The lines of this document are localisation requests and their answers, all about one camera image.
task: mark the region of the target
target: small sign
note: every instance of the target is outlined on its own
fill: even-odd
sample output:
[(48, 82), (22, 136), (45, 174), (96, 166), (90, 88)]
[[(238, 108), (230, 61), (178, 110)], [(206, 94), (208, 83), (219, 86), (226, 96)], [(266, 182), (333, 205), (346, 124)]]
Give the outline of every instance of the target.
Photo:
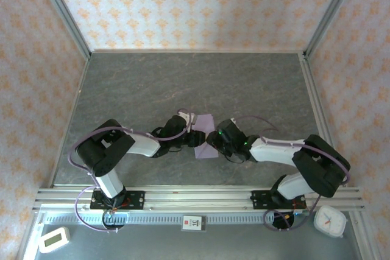
[(183, 216), (183, 231), (205, 231), (206, 217), (205, 216)]

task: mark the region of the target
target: clock face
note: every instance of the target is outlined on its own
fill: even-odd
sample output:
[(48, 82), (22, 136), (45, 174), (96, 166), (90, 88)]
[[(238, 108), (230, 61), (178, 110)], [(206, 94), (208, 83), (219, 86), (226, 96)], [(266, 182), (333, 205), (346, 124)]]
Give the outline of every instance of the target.
[(314, 226), (333, 237), (342, 236), (346, 222), (346, 216), (331, 206), (322, 206), (314, 218)]

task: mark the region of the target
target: patterned wallpaper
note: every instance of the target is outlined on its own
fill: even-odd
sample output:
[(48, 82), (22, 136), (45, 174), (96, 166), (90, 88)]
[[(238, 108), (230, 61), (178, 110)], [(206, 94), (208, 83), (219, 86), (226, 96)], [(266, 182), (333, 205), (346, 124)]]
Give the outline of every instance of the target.
[(50, 0), (1, 0), (0, 20), (0, 259), (14, 259), (85, 61)]
[(302, 51), (331, 0), (65, 0), (92, 50)]
[(310, 62), (337, 148), (389, 256), (390, 0), (345, 0)]

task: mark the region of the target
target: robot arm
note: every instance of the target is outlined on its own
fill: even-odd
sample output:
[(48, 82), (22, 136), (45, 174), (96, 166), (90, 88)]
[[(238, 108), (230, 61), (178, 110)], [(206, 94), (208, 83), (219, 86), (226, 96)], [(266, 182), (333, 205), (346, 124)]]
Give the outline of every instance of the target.
[[(93, 135), (76, 150), (92, 170), (102, 192), (113, 207), (117, 207), (125, 199), (126, 189), (115, 172), (115, 166), (126, 153), (158, 158), (168, 153), (171, 147), (184, 145), (196, 147), (207, 141), (227, 157), (235, 154), (243, 161), (253, 160), (259, 163), (273, 161), (294, 166), (299, 172), (280, 177), (271, 189), (272, 201), (277, 206), (311, 192), (332, 197), (345, 177), (345, 169), (350, 169), (345, 158), (318, 135), (310, 135), (307, 139), (297, 141), (267, 139), (257, 135), (246, 136), (236, 126), (234, 119), (222, 121), (207, 139), (205, 133), (194, 131), (191, 127), (180, 135), (190, 120), (194, 124), (196, 116), (192, 113), (178, 112), (164, 127), (156, 128), (146, 135), (125, 132), (121, 130), (121, 125), (116, 120), (111, 119), (98, 129), (116, 127), (117, 130)], [(336, 158), (344, 166), (344, 170), (326, 156), (307, 149), (310, 147)]]
[(196, 147), (205, 142), (205, 133), (194, 131), (191, 127), (175, 139), (172, 136), (183, 132), (190, 122), (195, 124), (196, 115), (178, 112), (164, 127), (146, 133), (126, 133), (114, 119), (103, 123), (100, 128), (117, 128), (108, 130), (88, 138), (76, 149), (83, 162), (92, 170), (102, 192), (113, 207), (120, 205), (124, 200), (126, 189), (119, 180), (115, 166), (127, 153), (140, 154), (151, 158), (158, 158), (169, 152), (171, 147)]
[(272, 199), (276, 203), (311, 192), (332, 197), (341, 185), (344, 171), (328, 157), (313, 151), (313, 148), (336, 158), (345, 169), (350, 169), (346, 159), (318, 135), (297, 141), (246, 136), (236, 126), (234, 119), (222, 121), (217, 130), (209, 134), (207, 142), (223, 155), (235, 154), (243, 161), (274, 161), (298, 168), (299, 173), (282, 176), (272, 188)]

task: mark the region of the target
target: purple fabric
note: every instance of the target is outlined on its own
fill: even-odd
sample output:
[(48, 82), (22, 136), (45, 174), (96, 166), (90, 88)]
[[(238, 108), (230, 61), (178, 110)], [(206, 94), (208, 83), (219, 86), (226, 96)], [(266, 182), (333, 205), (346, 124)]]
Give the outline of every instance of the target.
[[(208, 135), (210, 132), (215, 130), (214, 126), (214, 117), (211, 114), (198, 115), (196, 118), (196, 123), (193, 125), (193, 130), (203, 131)], [(207, 144), (203, 143), (200, 146), (194, 148), (195, 158), (217, 158), (218, 151)]]

